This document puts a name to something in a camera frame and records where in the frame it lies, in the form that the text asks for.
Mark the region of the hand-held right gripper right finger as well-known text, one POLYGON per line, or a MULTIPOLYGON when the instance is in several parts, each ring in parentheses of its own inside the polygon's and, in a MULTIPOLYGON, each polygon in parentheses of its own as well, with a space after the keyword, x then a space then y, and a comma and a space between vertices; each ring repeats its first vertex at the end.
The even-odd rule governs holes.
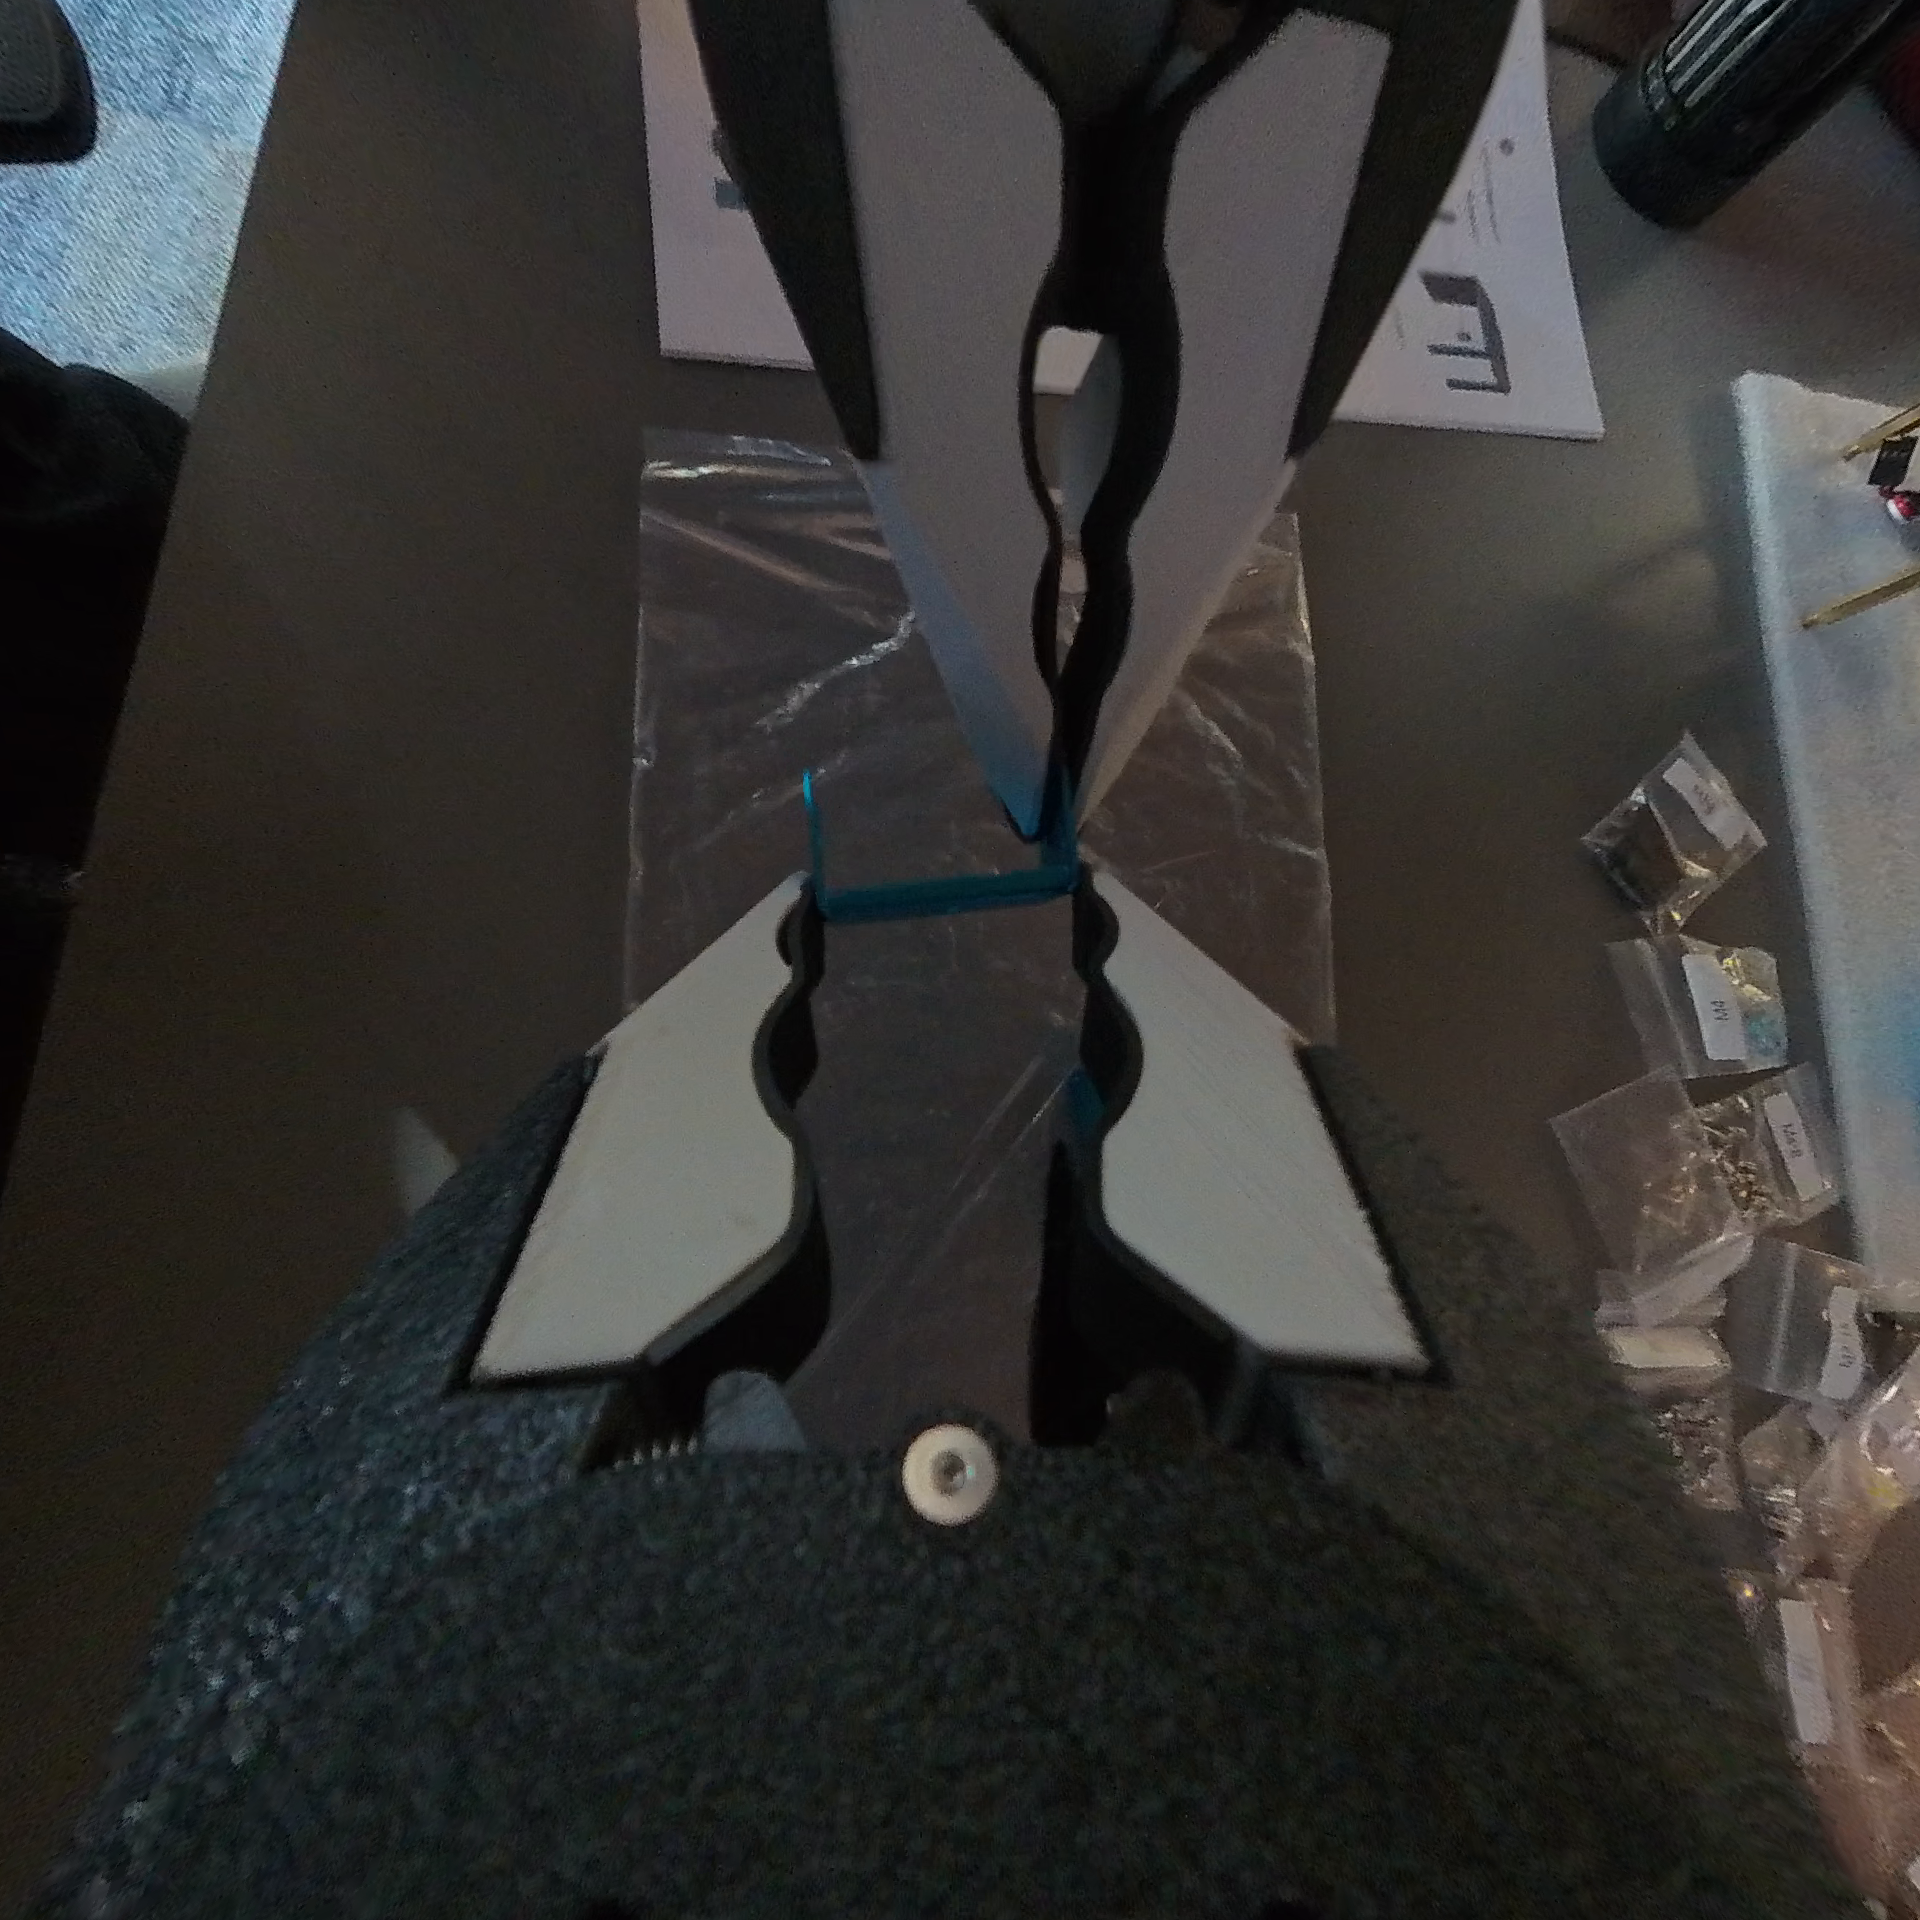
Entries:
POLYGON ((1434 1375, 1301 1034, 1109 875, 1076 888, 1076 1316, 1107 1367, 1434 1375))

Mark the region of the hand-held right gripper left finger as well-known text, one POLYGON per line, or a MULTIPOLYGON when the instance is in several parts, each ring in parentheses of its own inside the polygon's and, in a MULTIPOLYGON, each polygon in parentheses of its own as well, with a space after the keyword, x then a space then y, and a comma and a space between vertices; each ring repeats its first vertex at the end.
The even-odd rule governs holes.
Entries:
POLYGON ((781 878, 601 1041, 476 1385, 789 1381, 825 1333, 800 1107, 823 923, 781 878))

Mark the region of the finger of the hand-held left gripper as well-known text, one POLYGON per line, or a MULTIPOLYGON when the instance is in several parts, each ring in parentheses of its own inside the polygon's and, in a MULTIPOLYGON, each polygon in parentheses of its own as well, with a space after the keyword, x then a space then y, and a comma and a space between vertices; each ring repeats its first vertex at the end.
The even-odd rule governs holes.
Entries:
POLYGON ((1030 347, 1059 115, 973 4, 828 4, 828 40, 876 378, 862 481, 971 756, 1033 838, 1053 718, 1030 347))
POLYGON ((1106 797, 1291 481, 1290 452, 1388 68, 1386 29, 1288 9, 1151 120, 1142 198, 1106 244, 1111 339, 1067 484, 1084 597, 1058 682, 1078 819, 1106 797))

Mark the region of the large blue U bracket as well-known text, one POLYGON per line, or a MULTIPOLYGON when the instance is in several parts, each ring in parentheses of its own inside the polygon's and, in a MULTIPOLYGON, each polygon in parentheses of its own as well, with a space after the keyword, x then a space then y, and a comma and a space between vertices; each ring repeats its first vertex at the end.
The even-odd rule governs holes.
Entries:
POLYGON ((808 841, 808 890, 825 925, 891 925, 1040 907, 1065 900, 1079 884, 1084 871, 1073 791, 1058 764, 1048 773, 1043 789, 1040 858, 1030 868, 1005 873, 830 884, 825 830, 812 770, 800 777, 800 798, 808 841))

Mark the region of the dark grey desk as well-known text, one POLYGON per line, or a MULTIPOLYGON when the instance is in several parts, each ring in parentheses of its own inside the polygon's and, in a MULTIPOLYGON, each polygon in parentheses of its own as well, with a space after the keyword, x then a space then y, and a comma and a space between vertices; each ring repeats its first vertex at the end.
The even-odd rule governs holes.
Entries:
MULTIPOLYGON (((1603 440, 1342 424, 1297 493, 1338 1038, 1556 1277, 1576 838, 1694 727, 1776 806, 1726 387, 1915 392, 1915 156, 1838 105, 1690 237, 1551 58, 1603 440)), ((3 1199, 3 1916, 119 1759, 221 1469, 404 1219, 621 988, 646 424, 818 440, 661 365, 619 4, 302 4, 3 1199)))

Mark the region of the white instruction manual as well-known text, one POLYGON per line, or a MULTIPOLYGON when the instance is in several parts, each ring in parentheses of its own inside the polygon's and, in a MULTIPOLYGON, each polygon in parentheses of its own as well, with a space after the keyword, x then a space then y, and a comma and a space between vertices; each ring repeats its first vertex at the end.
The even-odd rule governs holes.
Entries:
MULTIPOLYGON (((808 372, 718 126, 683 3, 637 3, 657 348, 808 372)), ((1342 422, 1592 443, 1603 434, 1571 284, 1542 4, 1519 3, 1476 132, 1356 366, 1342 422)))

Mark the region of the clear plastic bag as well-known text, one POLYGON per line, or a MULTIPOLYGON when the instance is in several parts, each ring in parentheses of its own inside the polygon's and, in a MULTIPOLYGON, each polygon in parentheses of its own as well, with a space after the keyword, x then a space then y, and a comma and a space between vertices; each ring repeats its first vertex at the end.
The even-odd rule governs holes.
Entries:
MULTIPOLYGON (((627 1002, 808 867, 833 888, 1031 868, 957 728, 840 452, 647 432, 627 1002)), ((1335 1031, 1332 871, 1297 521, 1255 541, 1086 849, 1312 1045, 1335 1031)), ((783 1395, 855 1451, 922 1415, 1024 1440, 1046 1180, 1084 984, 1065 899, 832 925, 797 1117, 830 1321, 783 1395)))

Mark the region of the pile of small screw bags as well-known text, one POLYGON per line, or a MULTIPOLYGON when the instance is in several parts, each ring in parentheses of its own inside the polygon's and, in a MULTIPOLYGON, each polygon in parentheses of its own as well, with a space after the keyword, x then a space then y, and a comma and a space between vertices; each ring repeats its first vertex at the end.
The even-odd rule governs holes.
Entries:
POLYGON ((1915 1852, 1915 1284, 1787 1237, 1843 1199, 1777 964, 1690 918, 1764 852, 1691 733, 1582 849, 1641 932, 1605 966, 1643 1070, 1550 1131, 1610 1264, 1595 1330, 1731 1575, 1787 1747, 1847 1843, 1915 1852))

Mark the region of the black perforated cylinder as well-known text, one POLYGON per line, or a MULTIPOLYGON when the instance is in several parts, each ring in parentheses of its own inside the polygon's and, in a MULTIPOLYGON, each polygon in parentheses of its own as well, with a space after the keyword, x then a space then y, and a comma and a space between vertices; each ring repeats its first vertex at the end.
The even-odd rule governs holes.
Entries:
POLYGON ((1822 119, 1914 12, 1908 3, 1698 4, 1598 101, 1600 172, 1645 223, 1696 228, 1822 119))

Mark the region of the white foam sheet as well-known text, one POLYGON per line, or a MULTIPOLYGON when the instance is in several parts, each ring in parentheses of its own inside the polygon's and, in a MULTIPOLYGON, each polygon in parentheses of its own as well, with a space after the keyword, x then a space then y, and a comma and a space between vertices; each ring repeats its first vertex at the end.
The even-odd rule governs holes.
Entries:
POLYGON ((1805 632, 1801 618, 1915 564, 1880 450, 1841 448, 1889 410, 1766 372, 1731 388, 1750 570, 1792 858, 1866 1264, 1917 1258, 1915 592, 1805 632))

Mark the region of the person's black clothing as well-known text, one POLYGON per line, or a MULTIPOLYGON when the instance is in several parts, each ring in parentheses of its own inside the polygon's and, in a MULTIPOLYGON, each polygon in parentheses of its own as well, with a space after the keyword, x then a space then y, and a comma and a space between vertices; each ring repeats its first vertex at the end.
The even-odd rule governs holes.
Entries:
POLYGON ((186 424, 2 339, 2 1161, 9 1163, 174 508, 186 424))

